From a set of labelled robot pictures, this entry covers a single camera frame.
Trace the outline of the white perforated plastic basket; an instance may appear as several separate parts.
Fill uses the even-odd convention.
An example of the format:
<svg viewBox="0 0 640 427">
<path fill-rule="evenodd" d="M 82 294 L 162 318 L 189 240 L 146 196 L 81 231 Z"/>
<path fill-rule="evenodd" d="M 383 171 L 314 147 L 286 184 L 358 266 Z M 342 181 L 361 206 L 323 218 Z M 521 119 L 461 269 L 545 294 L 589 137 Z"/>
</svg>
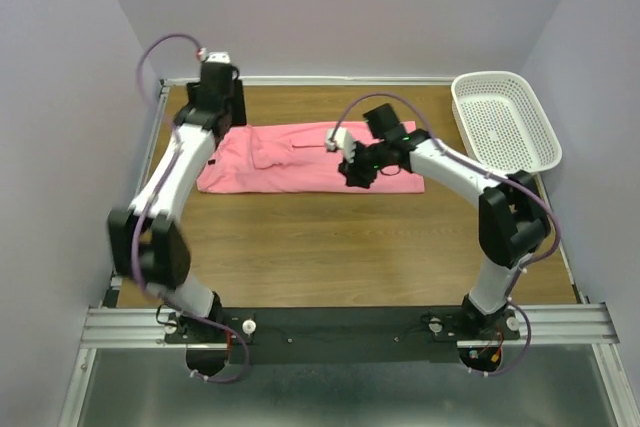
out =
<svg viewBox="0 0 640 427">
<path fill-rule="evenodd" d="M 494 171 L 549 171 L 562 160 L 555 131 L 529 82 L 509 71 L 460 75 L 452 112 L 467 154 Z"/>
</svg>

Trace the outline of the pink t shirt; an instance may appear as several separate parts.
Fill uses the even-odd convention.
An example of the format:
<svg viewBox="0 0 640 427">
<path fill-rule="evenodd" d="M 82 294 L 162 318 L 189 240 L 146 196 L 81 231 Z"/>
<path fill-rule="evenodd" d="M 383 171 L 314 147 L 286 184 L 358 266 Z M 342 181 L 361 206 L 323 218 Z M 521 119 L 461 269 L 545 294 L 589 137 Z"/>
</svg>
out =
<svg viewBox="0 0 640 427">
<path fill-rule="evenodd" d="M 325 148 L 331 122 L 233 127 L 207 161 L 196 187 L 207 194 L 421 194 L 421 176 L 387 168 L 370 188 L 348 187 L 342 157 Z"/>
</svg>

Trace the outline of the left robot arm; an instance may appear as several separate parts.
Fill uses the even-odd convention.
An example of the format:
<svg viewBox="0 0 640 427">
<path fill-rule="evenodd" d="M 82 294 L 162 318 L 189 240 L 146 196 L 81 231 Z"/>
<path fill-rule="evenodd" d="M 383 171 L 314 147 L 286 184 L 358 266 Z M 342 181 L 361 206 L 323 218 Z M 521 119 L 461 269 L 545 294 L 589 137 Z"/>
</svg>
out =
<svg viewBox="0 0 640 427">
<path fill-rule="evenodd" d="M 191 273 L 179 226 L 197 178 L 232 127 L 246 122 L 239 69 L 226 52 L 201 51 L 200 77 L 173 117 L 171 139 L 156 169 L 126 208 L 114 208 L 107 229 L 115 270 L 141 291 L 198 322 L 214 336 L 234 338 L 219 295 Z"/>
</svg>

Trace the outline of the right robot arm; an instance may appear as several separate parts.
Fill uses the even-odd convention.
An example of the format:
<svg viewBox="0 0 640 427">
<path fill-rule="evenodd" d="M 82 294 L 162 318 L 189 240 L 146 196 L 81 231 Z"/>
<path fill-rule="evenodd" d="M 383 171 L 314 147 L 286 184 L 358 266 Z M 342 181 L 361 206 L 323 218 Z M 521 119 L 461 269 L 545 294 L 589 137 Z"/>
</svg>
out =
<svg viewBox="0 0 640 427">
<path fill-rule="evenodd" d="M 468 201 L 478 214 L 482 251 L 475 285 L 461 305 L 465 329 L 479 334 L 493 327 L 506 310 L 520 273 L 541 259 L 538 250 L 552 231 L 552 215 L 526 171 L 494 173 L 455 153 L 426 129 L 407 131 L 390 104 L 365 113 L 374 143 L 366 145 L 335 125 L 325 147 L 338 152 L 339 173 L 349 187 L 369 188 L 387 167 L 434 180 Z"/>
</svg>

